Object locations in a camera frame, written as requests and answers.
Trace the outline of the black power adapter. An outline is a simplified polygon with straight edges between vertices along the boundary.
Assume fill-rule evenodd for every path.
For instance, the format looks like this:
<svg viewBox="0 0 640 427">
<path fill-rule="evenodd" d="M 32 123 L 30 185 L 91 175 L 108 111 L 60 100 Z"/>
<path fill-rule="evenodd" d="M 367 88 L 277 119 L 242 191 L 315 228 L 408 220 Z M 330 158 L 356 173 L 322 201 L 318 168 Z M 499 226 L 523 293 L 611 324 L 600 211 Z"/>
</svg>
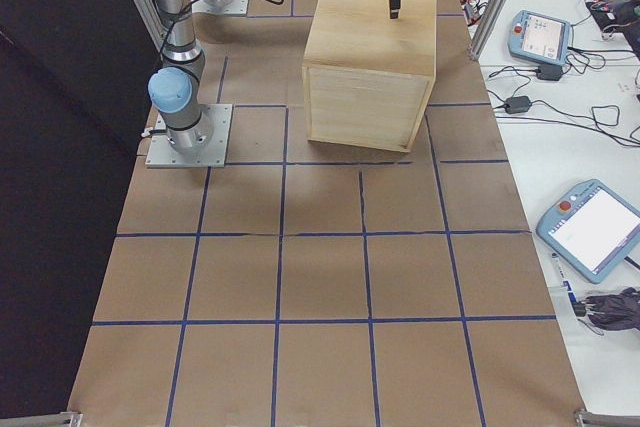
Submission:
<svg viewBox="0 0 640 427">
<path fill-rule="evenodd" d="M 528 96 L 512 96 L 504 101 L 504 111 L 509 115 L 527 113 L 532 106 Z"/>
<path fill-rule="evenodd" d="M 559 81 L 563 75 L 563 67 L 553 64 L 540 64 L 535 70 L 536 78 L 544 81 Z"/>
</svg>

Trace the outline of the teach pendant tablet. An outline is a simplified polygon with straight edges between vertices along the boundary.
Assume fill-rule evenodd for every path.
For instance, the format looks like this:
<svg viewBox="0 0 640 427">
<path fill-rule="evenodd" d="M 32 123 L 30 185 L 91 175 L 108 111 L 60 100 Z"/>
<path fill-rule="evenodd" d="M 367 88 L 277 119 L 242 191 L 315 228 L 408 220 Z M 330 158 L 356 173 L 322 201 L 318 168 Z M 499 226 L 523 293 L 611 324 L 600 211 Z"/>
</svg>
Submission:
<svg viewBox="0 0 640 427">
<path fill-rule="evenodd" d="M 570 31 L 568 21 L 522 10 L 513 19 L 508 50 L 517 58 L 562 67 L 566 62 Z"/>
<path fill-rule="evenodd" d="M 571 187 L 540 218 L 536 233 L 592 284 L 639 244 L 639 210 L 598 179 Z"/>
</svg>

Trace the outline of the brown paper table cover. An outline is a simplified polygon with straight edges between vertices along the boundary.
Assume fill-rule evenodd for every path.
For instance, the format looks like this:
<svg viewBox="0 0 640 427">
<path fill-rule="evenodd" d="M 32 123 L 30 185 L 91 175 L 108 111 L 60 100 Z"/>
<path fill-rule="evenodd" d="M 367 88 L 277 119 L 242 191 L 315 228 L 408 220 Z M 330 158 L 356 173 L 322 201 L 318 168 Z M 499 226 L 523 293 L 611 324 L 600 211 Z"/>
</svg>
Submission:
<svg viewBox="0 0 640 427">
<path fill-rule="evenodd" d="M 317 0 L 198 15 L 221 169 L 138 157 L 86 426 L 570 426 L 582 399 L 457 0 L 412 152 L 306 138 Z"/>
</svg>

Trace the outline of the near teach pendant tablet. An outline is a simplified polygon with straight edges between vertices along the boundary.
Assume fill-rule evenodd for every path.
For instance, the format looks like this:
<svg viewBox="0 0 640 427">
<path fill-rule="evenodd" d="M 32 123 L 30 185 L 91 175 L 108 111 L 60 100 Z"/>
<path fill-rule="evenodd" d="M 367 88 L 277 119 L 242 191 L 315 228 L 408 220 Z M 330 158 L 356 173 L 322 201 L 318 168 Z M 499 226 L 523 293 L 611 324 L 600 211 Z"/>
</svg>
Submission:
<svg viewBox="0 0 640 427">
<path fill-rule="evenodd" d="M 639 210 L 598 179 L 571 187 L 540 218 L 536 233 L 592 284 L 639 244 Z"/>
</svg>

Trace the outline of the far teach pendant tablet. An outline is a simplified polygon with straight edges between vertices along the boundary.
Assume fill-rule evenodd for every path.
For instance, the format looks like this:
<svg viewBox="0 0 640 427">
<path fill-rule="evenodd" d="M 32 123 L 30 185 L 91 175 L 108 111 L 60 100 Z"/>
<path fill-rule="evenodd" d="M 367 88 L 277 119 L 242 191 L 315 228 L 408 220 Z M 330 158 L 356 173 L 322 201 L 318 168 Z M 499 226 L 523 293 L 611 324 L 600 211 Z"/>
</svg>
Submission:
<svg viewBox="0 0 640 427">
<path fill-rule="evenodd" d="M 570 31 L 568 21 L 522 10 L 513 19 L 508 50 L 517 58 L 562 67 L 566 62 Z"/>
</svg>

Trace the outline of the wooden drawer cabinet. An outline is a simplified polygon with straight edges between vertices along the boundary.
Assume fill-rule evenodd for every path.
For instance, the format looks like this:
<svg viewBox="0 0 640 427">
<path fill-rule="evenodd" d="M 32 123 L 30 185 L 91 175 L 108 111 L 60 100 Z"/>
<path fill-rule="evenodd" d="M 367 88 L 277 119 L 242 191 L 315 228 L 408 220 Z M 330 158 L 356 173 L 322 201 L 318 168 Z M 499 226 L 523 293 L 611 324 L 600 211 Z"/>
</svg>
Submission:
<svg viewBox="0 0 640 427">
<path fill-rule="evenodd" d="M 437 0 L 318 0 L 302 62 L 307 137 L 409 152 L 436 80 Z"/>
</svg>

